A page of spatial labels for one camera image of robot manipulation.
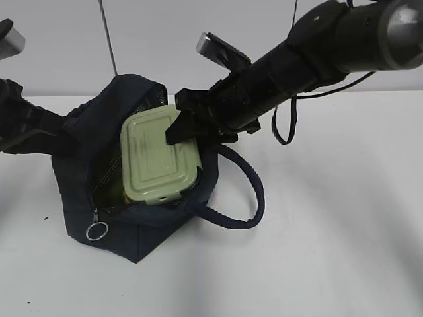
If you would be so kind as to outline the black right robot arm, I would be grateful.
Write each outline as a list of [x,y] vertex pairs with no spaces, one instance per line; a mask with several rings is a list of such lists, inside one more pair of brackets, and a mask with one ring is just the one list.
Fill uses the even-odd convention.
[[422,64],[422,2],[374,1],[350,7],[325,1],[301,17],[287,38],[257,61],[211,32],[198,53],[229,70],[207,90],[175,96],[179,115],[170,145],[205,139],[234,143],[259,130],[259,117],[304,92],[359,72],[402,71]]

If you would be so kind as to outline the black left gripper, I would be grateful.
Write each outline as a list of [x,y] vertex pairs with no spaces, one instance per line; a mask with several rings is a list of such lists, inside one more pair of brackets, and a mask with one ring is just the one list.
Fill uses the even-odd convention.
[[1,151],[72,155],[79,142],[65,130],[67,118],[22,97],[23,87],[1,79]]

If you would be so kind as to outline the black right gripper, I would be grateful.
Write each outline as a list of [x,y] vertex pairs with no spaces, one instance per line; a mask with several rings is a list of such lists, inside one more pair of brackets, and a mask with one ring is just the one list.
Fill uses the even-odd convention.
[[256,109],[263,80],[262,71],[240,71],[230,73],[208,90],[180,90],[175,95],[180,114],[165,132],[167,144],[189,139],[234,143],[240,132],[256,133],[261,129],[258,118],[263,114]]

